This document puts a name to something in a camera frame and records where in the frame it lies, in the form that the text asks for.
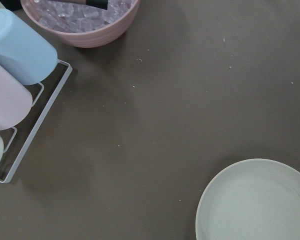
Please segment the beige round plate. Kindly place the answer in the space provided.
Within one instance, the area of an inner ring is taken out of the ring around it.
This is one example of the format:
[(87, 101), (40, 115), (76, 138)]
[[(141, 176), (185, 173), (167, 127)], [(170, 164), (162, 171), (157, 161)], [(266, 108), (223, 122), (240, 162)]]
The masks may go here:
[(261, 158), (226, 167), (201, 195), (195, 236), (198, 240), (300, 240), (300, 172)]

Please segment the white cup rack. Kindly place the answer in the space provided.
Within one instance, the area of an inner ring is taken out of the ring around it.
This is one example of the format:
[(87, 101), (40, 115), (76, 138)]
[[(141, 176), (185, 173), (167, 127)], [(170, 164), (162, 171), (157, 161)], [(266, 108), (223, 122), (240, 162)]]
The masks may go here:
[(58, 60), (56, 69), (45, 80), (26, 88), (33, 96), (28, 115), (16, 126), (0, 130), (3, 154), (0, 159), (0, 183), (10, 183), (28, 148), (73, 71), (72, 66)]

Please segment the pink bowl with ice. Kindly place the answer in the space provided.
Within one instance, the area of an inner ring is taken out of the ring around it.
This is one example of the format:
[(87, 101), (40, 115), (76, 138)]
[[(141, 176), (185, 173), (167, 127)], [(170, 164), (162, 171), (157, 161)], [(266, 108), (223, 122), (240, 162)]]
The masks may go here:
[(35, 9), (32, 0), (22, 0), (21, 6), (26, 15), (41, 29), (64, 44), (78, 48), (96, 48), (109, 44), (123, 35), (136, 17), (140, 1), (136, 0), (131, 4), (130, 9), (114, 23), (108, 24), (100, 29), (88, 32), (69, 33), (51, 29), (39, 23), (42, 17)]

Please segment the steel muddler black tip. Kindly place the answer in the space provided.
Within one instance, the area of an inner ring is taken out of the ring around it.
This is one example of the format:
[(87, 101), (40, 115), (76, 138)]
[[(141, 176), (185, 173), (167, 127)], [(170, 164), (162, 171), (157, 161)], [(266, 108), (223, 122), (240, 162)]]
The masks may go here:
[(108, 9), (108, 0), (57, 0), (58, 2), (86, 5), (102, 10)]

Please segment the blue cup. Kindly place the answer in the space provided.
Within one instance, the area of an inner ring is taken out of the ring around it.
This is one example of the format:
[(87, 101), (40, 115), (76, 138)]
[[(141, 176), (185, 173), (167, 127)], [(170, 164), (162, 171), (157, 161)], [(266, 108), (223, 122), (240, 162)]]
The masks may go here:
[(58, 64), (56, 49), (12, 11), (0, 8), (0, 65), (22, 85), (46, 79)]

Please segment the pink cup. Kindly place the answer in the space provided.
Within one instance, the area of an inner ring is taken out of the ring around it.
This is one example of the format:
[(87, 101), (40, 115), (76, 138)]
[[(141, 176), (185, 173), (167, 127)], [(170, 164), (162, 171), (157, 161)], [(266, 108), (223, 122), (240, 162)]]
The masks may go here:
[(32, 94), (0, 65), (0, 131), (19, 124), (32, 104)]

